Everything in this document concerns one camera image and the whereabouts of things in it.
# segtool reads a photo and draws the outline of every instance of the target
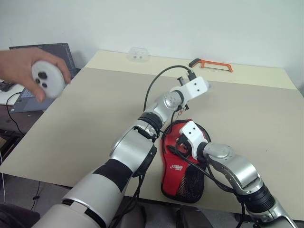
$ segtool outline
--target mesh pocket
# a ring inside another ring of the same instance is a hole
[[[206,164],[198,164],[205,169]],[[184,202],[198,201],[204,191],[204,174],[192,165],[188,165],[179,185],[176,198]]]

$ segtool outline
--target robotic arm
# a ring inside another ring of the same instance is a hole
[[[105,228],[111,223],[131,177],[146,172],[155,154],[155,140],[172,113],[208,90],[202,77],[161,95],[115,143],[110,159],[86,175],[54,205],[34,228]]]
[[[194,159],[205,158],[215,170],[225,175],[235,190],[236,197],[245,204],[256,225],[262,228],[297,227],[245,157],[235,154],[228,145],[208,143],[193,121],[181,128],[180,133],[179,143],[191,145]]]
[[[54,205],[33,228],[105,228],[111,223],[131,177],[143,175],[155,154],[155,140],[160,130],[180,106],[208,90],[202,77],[189,76],[190,81],[161,95],[147,108],[113,146],[110,159],[86,175],[69,191],[61,204]],[[223,173],[238,199],[261,227],[296,228],[263,183],[249,161],[233,153],[227,145],[208,143],[195,123],[181,129],[182,138],[192,147],[192,156],[203,156]]]

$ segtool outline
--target beige table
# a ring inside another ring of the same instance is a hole
[[[100,51],[34,124],[0,167],[25,178],[73,186],[108,159],[112,143],[142,113],[146,89],[165,67],[188,60],[151,57],[147,63],[126,54]],[[257,168],[271,192],[293,219],[304,220],[304,132],[301,94],[284,70],[232,65],[233,73],[195,68],[212,89],[192,100],[183,119],[204,126],[214,142],[231,145]],[[149,103],[178,85],[183,69],[154,84]],[[143,183],[140,197],[175,202],[161,192],[160,151]],[[223,175],[217,178],[226,181]],[[132,195],[137,179],[126,195]],[[196,206],[240,212],[231,194],[206,179]]]

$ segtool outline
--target human hand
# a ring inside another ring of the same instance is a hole
[[[65,61],[37,47],[0,51],[0,78],[23,85],[39,102],[42,102],[46,95],[32,78],[32,65],[40,60],[57,66],[65,82],[71,82],[70,72]]]

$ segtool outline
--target white wall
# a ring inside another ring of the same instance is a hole
[[[0,0],[0,49],[99,49],[285,68],[304,94],[303,0]]]

